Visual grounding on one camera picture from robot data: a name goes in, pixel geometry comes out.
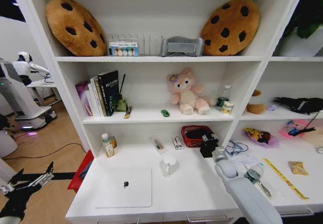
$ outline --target wooden floor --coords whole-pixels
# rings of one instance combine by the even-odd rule
[[[57,119],[39,131],[16,139],[18,149],[7,156],[41,156],[46,155],[68,143],[81,143],[71,119],[63,105],[59,102],[53,105]],[[70,145],[51,156],[38,159],[7,160],[14,170],[24,168],[24,173],[43,173],[51,161],[54,161],[54,172],[75,172],[85,153],[78,145]],[[65,214],[71,205],[75,192],[67,190],[70,180],[51,181],[43,189],[33,194],[27,203],[25,218],[22,224],[61,224],[69,223]],[[7,199],[0,195],[0,208]]]

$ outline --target plastic bottle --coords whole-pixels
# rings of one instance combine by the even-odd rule
[[[261,176],[263,175],[264,167],[264,164],[262,162],[259,162],[258,164],[248,169],[244,177],[249,179],[253,184],[255,184],[258,182],[258,180],[260,180]]]
[[[108,133],[103,133],[102,134],[102,140],[103,140],[103,145],[104,145],[104,147],[106,149],[107,157],[112,157],[115,154],[115,151],[113,149],[112,144],[110,143]]]
[[[230,84],[226,84],[224,86],[223,92],[222,92],[221,96],[217,100],[217,109],[218,110],[222,109],[224,101],[229,101],[230,100],[230,93],[231,93],[230,89],[231,89]]]

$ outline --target red basket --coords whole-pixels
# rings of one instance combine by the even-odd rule
[[[198,129],[204,129],[208,132],[211,132],[212,134],[214,134],[214,132],[207,126],[197,126],[197,125],[193,125],[193,126],[184,126],[182,127],[182,136],[185,142],[185,145],[187,147],[200,147],[201,143],[203,142],[203,138],[195,138],[195,139],[191,139],[188,138],[186,136],[186,133],[188,132],[192,132],[192,131],[196,131]]]

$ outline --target white mug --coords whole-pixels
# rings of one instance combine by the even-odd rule
[[[165,177],[175,172],[175,170],[177,169],[176,163],[176,158],[172,155],[167,154],[163,157],[163,160],[161,162],[161,168]]]

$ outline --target bottle cap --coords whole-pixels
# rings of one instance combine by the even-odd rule
[[[102,139],[103,139],[103,140],[107,140],[108,138],[109,138],[108,133],[103,133],[103,134],[102,134]]]

